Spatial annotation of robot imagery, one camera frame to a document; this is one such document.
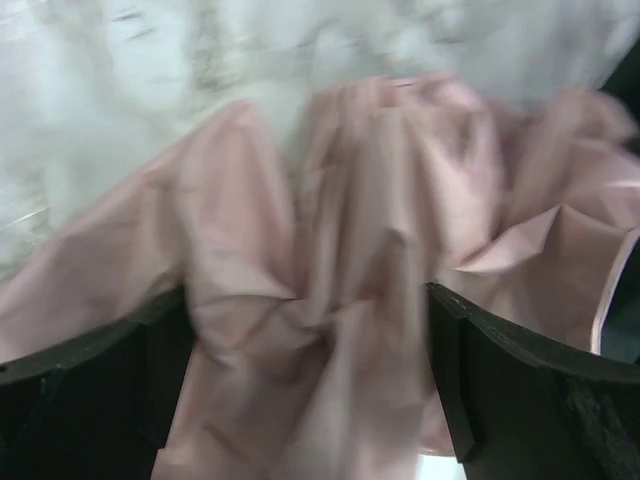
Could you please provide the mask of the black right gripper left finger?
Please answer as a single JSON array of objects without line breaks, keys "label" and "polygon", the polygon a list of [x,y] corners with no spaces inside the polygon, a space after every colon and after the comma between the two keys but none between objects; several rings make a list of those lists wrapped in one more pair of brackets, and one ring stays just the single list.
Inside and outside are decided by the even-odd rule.
[{"label": "black right gripper left finger", "polygon": [[1,366],[4,479],[148,479],[194,343],[185,294]]}]

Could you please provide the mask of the pink folding umbrella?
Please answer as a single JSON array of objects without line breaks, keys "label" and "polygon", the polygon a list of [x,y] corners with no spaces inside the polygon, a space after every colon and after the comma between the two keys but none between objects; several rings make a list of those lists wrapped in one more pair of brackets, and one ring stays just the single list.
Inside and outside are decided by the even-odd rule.
[{"label": "pink folding umbrella", "polygon": [[454,78],[317,93],[293,192],[234,102],[4,288],[14,360],[186,288],[196,344],[157,479],[409,479],[451,455],[422,286],[596,353],[639,237],[639,131],[600,92],[533,115]]}]

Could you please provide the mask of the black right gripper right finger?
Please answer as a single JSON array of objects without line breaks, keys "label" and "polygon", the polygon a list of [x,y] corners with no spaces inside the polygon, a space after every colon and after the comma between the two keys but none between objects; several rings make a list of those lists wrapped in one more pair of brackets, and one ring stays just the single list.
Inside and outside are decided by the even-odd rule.
[{"label": "black right gripper right finger", "polygon": [[431,368],[469,479],[636,479],[639,368],[493,315],[435,283]]}]

